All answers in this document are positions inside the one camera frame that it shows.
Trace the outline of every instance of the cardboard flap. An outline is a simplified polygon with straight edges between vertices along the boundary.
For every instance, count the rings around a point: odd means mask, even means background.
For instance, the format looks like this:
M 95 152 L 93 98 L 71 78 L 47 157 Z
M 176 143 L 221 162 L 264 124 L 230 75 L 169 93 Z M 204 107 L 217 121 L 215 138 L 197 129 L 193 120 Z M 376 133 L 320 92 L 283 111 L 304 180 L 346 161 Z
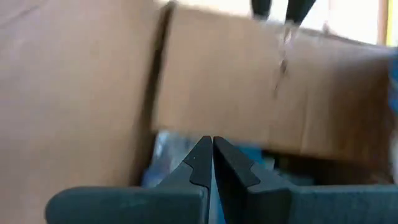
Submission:
M 1 223 L 77 185 L 137 181 L 159 12 L 147 0 L 0 3 Z
M 284 153 L 378 160 L 389 136 L 391 56 L 382 47 L 179 6 L 155 127 Z

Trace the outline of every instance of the cardboard box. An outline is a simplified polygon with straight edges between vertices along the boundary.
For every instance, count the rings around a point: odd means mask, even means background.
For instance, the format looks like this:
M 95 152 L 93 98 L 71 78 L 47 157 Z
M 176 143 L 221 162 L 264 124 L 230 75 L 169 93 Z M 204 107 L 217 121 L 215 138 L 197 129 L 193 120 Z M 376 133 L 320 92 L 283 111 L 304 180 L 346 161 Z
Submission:
M 389 49 L 294 28 L 284 44 L 284 26 L 181 6 L 164 30 L 165 11 L 146 0 L 0 9 L 1 223 L 44 223 L 65 188 L 138 184 L 151 116 L 154 130 L 277 152 L 385 155 Z
M 65 188 L 139 182 L 158 20 L 147 0 L 0 2 L 0 223 L 45 223 Z
M 177 7 L 157 128 L 385 167 L 391 49 Z

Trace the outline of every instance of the brown cardboard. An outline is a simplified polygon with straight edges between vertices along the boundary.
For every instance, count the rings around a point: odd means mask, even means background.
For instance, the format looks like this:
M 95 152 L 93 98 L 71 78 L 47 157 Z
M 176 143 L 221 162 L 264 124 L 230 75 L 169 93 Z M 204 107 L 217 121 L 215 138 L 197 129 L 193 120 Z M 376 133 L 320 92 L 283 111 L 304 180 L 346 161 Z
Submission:
M 159 12 L 146 0 L 0 3 L 0 222 L 77 185 L 137 183 Z
M 182 6 L 169 33 L 156 128 L 386 165 L 391 49 Z

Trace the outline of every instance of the blurry background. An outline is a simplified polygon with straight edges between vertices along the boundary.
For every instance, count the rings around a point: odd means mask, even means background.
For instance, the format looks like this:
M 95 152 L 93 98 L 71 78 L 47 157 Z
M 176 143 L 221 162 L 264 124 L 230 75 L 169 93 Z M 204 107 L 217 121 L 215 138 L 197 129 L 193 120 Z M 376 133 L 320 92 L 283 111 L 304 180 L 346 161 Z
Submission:
M 158 0 L 162 3 L 169 0 Z M 284 21 L 288 0 L 273 0 L 269 19 Z M 317 0 L 303 21 L 302 27 L 328 30 L 332 34 L 370 44 L 386 44 L 388 5 L 394 0 Z M 178 0 L 189 6 L 221 11 L 237 16 L 251 17 L 250 0 Z M 398 13 L 391 20 L 398 21 Z M 398 44 L 398 29 L 391 39 Z
M 387 45 L 398 46 L 398 2 L 388 0 Z

